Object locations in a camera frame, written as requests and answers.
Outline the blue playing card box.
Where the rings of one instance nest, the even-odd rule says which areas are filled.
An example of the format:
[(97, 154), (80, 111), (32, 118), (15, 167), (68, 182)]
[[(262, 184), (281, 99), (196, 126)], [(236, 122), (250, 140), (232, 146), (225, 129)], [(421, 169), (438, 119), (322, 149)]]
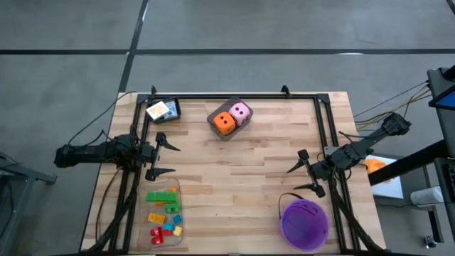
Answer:
[(168, 112), (164, 115), (165, 119), (171, 119), (178, 115), (176, 111), (176, 103), (174, 101), (167, 102), (166, 106), (168, 107)]

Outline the long green toy brick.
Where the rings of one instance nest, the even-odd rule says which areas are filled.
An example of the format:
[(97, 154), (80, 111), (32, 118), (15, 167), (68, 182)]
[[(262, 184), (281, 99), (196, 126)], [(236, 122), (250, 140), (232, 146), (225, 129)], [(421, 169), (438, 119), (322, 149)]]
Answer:
[(176, 192), (150, 191), (146, 195), (146, 202), (176, 203), (178, 196)]

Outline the orange angled toy brick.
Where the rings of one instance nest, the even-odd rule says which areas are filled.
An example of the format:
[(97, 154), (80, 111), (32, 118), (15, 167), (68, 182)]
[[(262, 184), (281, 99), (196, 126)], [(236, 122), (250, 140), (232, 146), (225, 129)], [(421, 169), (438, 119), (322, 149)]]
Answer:
[[(176, 189), (176, 188), (171, 188), (171, 189), (169, 190), (169, 192), (170, 192), (170, 193), (175, 193), (175, 194), (176, 194), (177, 189)], [(156, 205), (156, 206), (162, 206), (162, 205), (164, 205), (164, 204), (166, 204), (166, 203), (167, 203), (167, 202), (156, 201), (156, 202), (154, 202), (154, 205)]]

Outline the red stepped toy brick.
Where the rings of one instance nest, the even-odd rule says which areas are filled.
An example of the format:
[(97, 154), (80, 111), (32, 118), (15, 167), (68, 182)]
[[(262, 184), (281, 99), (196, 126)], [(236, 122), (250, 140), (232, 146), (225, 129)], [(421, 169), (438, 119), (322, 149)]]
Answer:
[(155, 227), (150, 230), (151, 244), (160, 245), (164, 243), (164, 235), (162, 227)]

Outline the orange crumpled object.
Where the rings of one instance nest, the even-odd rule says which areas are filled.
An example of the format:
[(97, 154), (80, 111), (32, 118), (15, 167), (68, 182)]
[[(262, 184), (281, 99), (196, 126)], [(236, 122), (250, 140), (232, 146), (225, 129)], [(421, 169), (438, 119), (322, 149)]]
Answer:
[(387, 164), (385, 162), (378, 160), (378, 159), (366, 159), (365, 165), (366, 165), (368, 174), (372, 174), (372, 173), (380, 170), (381, 168), (384, 168), (387, 166)]

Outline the clear plastic tub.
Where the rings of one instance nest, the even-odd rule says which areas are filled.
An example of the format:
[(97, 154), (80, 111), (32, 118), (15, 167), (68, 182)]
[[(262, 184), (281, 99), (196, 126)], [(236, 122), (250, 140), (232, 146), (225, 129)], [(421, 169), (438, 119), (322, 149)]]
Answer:
[[(178, 200), (177, 203), (181, 204), (181, 212), (174, 213), (174, 214), (167, 214), (164, 209), (164, 205), (156, 206), (153, 202), (146, 202), (146, 195), (150, 191), (168, 191), (171, 188), (177, 189), (177, 196)], [(179, 225), (175, 225), (173, 222), (173, 217), (175, 215), (181, 215), (183, 219), (183, 204), (181, 198), (181, 187), (180, 183), (176, 178), (161, 178), (156, 180), (155, 182), (145, 181), (141, 183), (138, 187), (138, 236), (136, 239), (136, 246), (140, 252), (147, 252), (152, 250), (158, 249), (170, 249), (179, 245), (183, 241), (183, 232), (181, 236), (164, 236), (164, 243), (160, 245), (152, 245), (151, 244), (151, 235), (150, 230), (155, 227), (162, 227), (164, 225), (159, 225), (155, 223), (150, 223), (148, 221), (148, 216), (150, 213), (157, 213), (160, 215), (166, 216), (165, 223), (171, 223), (174, 225), (174, 229), (176, 226), (180, 226), (183, 228), (183, 221)]]

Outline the grey side table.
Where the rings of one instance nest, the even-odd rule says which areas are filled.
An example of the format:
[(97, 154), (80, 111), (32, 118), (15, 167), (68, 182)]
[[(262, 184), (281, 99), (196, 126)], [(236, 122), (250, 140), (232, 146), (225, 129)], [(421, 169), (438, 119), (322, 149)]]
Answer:
[(56, 179), (57, 176), (27, 168), (0, 152), (0, 256), (11, 251), (34, 183), (54, 185)]

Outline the dark grey monitor stand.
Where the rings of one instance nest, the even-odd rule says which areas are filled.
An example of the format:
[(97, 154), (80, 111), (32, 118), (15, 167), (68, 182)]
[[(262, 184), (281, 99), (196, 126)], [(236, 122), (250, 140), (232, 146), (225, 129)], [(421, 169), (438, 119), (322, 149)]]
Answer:
[[(455, 86), (455, 78), (450, 81), (443, 77), (447, 68), (430, 69), (427, 71), (428, 87), (435, 100), (440, 94)], [(441, 131), (446, 142), (449, 156), (455, 159), (455, 110), (434, 107), (439, 119)]]

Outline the black aluminium rig frame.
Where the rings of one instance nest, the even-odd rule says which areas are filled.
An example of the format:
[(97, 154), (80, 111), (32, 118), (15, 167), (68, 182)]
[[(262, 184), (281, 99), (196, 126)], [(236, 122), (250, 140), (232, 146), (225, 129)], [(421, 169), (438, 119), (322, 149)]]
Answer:
[(243, 94), (253, 110), (252, 121), (231, 140), (218, 138), (207, 116), (228, 100), (226, 93), (183, 93), (178, 96), (181, 118), (151, 124), (147, 140), (164, 132), (171, 145), (159, 166), (175, 169), (161, 178), (176, 178), (183, 204), (183, 241), (170, 249), (137, 249), (138, 199), (134, 211), (129, 252), (133, 255), (241, 254), (288, 255), (294, 248), (279, 230), (278, 200), (296, 193), (316, 201), (333, 216), (329, 197), (309, 190), (294, 190), (310, 181), (305, 169), (287, 173), (300, 149), (320, 161), (323, 148), (355, 134), (353, 113), (346, 92), (267, 92)]

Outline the grey translucent plastic bin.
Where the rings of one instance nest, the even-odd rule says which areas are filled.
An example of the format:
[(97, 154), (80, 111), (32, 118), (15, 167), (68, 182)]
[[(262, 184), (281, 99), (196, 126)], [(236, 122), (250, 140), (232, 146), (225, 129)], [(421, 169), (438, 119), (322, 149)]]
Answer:
[(227, 102), (223, 103), (219, 108), (217, 108), (214, 112), (212, 112), (211, 114), (209, 114), (207, 116), (207, 122), (210, 126), (210, 128), (212, 129), (212, 131), (224, 142), (227, 142), (229, 141), (230, 139), (232, 139), (239, 131), (241, 131), (242, 129), (244, 129), (250, 122), (252, 116), (253, 116), (253, 110), (246, 104), (244, 103), (245, 105), (248, 106), (248, 108), (250, 109), (250, 115), (249, 117), (247, 118), (247, 120), (245, 121), (245, 123), (241, 126), (237, 126), (235, 127), (234, 131), (231, 132), (229, 135), (227, 136), (223, 136), (219, 133), (219, 131), (215, 128), (215, 125), (213, 124), (213, 118), (218, 115), (219, 113), (221, 112), (228, 112), (229, 109), (235, 105), (236, 103), (238, 102), (241, 102), (241, 103), (244, 103), (240, 98), (238, 97), (231, 97)]

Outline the pink foam die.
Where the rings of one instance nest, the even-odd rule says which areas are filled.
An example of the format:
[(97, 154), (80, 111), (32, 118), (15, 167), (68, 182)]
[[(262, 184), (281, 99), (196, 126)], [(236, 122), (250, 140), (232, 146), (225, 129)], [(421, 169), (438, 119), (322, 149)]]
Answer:
[(228, 113), (235, 120), (236, 125), (241, 126), (249, 117), (250, 109), (244, 103), (238, 102), (229, 109)]

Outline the black diagonal beam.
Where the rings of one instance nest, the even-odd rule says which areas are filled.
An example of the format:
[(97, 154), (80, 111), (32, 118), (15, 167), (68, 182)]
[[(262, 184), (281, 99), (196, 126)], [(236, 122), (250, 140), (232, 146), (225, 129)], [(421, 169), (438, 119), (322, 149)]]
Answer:
[(454, 160), (455, 140), (443, 139), (378, 169), (369, 174), (368, 178), (370, 185), (374, 186), (429, 164), (440, 165)]

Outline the orange foam die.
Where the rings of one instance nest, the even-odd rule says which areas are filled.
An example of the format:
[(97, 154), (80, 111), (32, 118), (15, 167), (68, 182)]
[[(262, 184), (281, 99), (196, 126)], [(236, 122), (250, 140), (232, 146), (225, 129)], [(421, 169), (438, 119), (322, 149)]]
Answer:
[(213, 124), (223, 136), (229, 135), (236, 127), (235, 120), (228, 112), (221, 112), (213, 118)]

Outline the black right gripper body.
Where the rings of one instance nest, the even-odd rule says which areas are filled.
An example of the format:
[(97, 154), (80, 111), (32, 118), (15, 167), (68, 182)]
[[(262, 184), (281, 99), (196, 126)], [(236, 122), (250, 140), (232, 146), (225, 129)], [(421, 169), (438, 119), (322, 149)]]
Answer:
[(310, 177), (313, 180), (322, 179), (327, 181), (331, 177), (331, 162), (323, 160), (315, 164), (307, 164)]

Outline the blue screen monitor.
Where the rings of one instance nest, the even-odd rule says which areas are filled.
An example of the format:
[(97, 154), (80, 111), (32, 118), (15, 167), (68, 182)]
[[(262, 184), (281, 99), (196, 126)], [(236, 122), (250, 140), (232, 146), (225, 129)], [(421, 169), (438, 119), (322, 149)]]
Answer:
[(433, 97), (429, 106), (437, 109), (455, 110), (455, 84)]

